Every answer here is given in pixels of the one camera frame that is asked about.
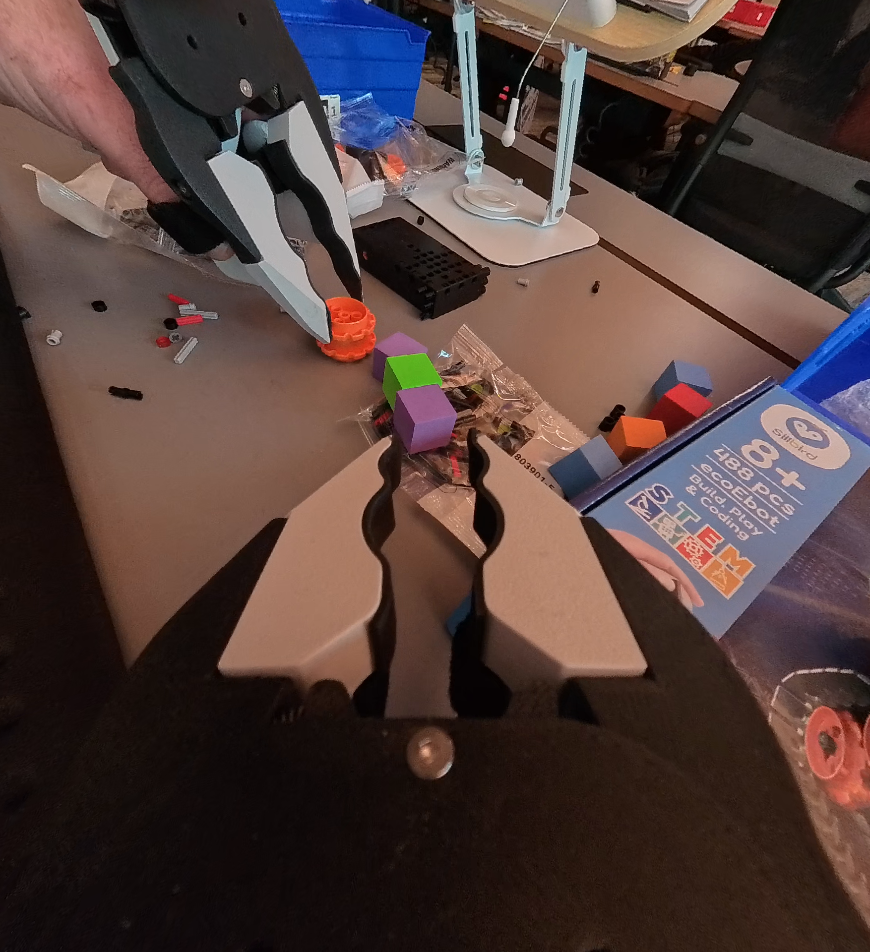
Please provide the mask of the orange cube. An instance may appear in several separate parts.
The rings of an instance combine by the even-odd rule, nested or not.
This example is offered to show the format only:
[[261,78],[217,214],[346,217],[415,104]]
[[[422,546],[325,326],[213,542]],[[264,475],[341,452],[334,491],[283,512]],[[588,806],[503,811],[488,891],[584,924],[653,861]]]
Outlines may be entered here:
[[667,439],[660,420],[622,415],[607,434],[608,446],[625,466]]

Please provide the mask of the black perforated block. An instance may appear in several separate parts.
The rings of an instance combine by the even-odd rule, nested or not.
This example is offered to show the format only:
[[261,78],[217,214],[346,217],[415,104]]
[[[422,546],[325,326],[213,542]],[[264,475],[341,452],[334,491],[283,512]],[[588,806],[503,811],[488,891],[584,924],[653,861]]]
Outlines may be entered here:
[[490,269],[476,265],[401,217],[353,232],[361,267],[434,319],[479,299]]

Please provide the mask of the cluster of red grey pins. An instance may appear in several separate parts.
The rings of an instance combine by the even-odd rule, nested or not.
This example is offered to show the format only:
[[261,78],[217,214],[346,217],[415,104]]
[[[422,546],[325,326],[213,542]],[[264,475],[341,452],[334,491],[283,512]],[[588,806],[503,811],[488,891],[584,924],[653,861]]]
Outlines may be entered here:
[[162,319],[165,330],[157,339],[157,345],[162,349],[177,350],[174,361],[181,363],[196,347],[196,341],[191,340],[192,332],[203,325],[218,322],[220,315],[217,311],[199,306],[183,295],[167,293],[166,299],[172,311],[168,310]]

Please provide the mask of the clear bag of dark parts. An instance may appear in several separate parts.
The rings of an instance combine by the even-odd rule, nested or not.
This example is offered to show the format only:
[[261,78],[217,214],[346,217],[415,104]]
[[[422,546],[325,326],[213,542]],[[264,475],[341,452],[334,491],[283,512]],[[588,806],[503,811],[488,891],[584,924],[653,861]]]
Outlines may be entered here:
[[468,478],[467,434],[487,436],[529,476],[560,497],[550,467],[588,437],[553,409],[524,377],[503,363],[470,327],[453,335],[434,365],[457,412],[448,444],[405,455],[401,489],[475,555],[486,548],[474,530],[475,496]]

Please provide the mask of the green cube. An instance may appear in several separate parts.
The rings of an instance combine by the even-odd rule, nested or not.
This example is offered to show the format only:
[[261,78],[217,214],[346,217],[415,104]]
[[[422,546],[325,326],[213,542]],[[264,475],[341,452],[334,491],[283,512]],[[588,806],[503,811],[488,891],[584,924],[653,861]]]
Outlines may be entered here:
[[405,354],[386,359],[382,375],[382,392],[394,409],[398,393],[406,388],[441,387],[441,376],[426,353]]

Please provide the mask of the purple cube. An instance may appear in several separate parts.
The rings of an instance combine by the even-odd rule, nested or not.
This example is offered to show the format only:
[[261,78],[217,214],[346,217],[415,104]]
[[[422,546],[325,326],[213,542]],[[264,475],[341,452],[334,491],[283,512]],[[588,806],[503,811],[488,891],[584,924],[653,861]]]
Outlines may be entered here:
[[406,387],[396,394],[394,429],[410,455],[446,446],[457,411],[439,385]]
[[389,358],[405,355],[429,354],[429,349],[403,332],[393,333],[377,341],[372,351],[372,376],[380,384]]

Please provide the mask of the clear bag orange blue parts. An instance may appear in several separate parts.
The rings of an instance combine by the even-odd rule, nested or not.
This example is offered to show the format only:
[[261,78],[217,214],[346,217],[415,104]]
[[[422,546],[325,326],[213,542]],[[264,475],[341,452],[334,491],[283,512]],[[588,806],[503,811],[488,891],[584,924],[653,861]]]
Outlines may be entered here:
[[333,94],[321,101],[337,152],[358,159],[380,179],[384,197],[408,196],[424,176],[464,160],[421,124],[381,109],[369,93],[349,100]]

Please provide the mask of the white paper packet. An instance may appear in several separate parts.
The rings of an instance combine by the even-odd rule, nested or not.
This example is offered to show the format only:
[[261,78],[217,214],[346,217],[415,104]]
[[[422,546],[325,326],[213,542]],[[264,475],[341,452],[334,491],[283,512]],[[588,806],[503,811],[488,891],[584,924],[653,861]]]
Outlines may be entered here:
[[381,207],[384,184],[372,178],[362,163],[345,152],[337,152],[346,195],[346,208],[351,219]]

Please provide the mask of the person's left hand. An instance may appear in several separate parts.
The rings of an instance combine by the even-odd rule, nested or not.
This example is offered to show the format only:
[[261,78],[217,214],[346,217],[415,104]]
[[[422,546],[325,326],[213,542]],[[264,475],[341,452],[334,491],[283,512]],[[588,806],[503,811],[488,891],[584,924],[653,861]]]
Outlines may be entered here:
[[81,142],[150,202],[178,200],[145,155],[79,2],[0,1],[0,104]]

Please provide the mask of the black office chair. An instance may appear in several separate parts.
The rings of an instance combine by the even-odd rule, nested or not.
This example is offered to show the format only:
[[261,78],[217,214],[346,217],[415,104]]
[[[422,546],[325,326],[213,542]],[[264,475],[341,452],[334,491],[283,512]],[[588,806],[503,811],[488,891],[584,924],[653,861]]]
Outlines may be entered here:
[[659,207],[830,303],[870,266],[870,1],[781,2]]

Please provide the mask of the blue cube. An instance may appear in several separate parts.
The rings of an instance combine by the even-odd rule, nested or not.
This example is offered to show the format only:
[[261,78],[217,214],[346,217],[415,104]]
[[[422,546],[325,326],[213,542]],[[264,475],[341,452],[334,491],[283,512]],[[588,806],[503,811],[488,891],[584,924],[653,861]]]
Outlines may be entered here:
[[703,397],[709,397],[713,391],[711,377],[705,367],[674,360],[664,369],[652,387],[653,398],[658,401],[669,390],[684,384]]
[[620,459],[609,446],[605,435],[600,434],[552,463],[548,472],[557,482],[563,497],[571,501],[620,468]]

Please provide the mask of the black perforated panel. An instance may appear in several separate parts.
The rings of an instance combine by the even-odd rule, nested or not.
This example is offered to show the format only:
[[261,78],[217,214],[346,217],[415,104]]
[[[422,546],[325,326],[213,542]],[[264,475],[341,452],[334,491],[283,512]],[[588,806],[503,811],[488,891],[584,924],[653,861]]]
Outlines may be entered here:
[[24,324],[0,249],[0,826],[124,674]]

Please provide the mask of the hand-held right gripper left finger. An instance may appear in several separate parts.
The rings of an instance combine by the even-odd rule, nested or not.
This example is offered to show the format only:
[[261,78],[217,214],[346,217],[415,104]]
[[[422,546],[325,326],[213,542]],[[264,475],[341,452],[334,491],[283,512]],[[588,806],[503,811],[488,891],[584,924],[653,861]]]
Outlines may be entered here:
[[357,711],[384,714],[396,646],[391,569],[402,447],[385,438],[295,506],[252,590],[219,672],[277,676],[301,693],[343,684]]

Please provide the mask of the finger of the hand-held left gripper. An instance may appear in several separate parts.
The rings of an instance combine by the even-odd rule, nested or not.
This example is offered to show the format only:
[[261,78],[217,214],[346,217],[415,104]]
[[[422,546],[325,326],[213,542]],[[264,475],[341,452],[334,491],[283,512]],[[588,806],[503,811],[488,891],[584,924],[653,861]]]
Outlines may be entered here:
[[279,182],[302,203],[316,240],[327,252],[347,295],[362,301],[363,286],[336,150],[325,143],[323,116],[300,100],[264,123],[260,153]]
[[304,259],[286,240],[262,170],[228,150],[212,158],[208,167],[259,249],[256,263],[244,264],[231,256],[217,260],[217,268],[232,279],[259,286],[311,336],[329,343],[326,304],[311,285]]

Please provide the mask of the grey desk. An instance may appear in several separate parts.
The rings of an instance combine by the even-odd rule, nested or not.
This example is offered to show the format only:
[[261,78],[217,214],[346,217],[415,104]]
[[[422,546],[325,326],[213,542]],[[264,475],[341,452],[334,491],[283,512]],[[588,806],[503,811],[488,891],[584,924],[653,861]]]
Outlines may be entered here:
[[[37,197],[30,164],[69,180],[72,140],[0,105],[0,245],[62,458],[126,657],[270,519],[367,445],[348,418],[377,392],[366,362],[326,359],[258,289],[92,236]],[[570,211],[601,234],[526,268],[490,266],[486,293],[421,320],[369,275],[381,337],[438,350],[467,325],[591,432],[638,411],[673,359],[704,365],[713,398],[783,380],[844,319],[809,294],[612,184],[576,170]],[[528,288],[518,278],[530,280]],[[591,294],[596,280],[598,294]],[[162,349],[167,293],[220,320],[181,363]],[[97,313],[93,300],[108,304]],[[50,330],[62,331],[49,347]],[[109,386],[143,392],[118,399]]]

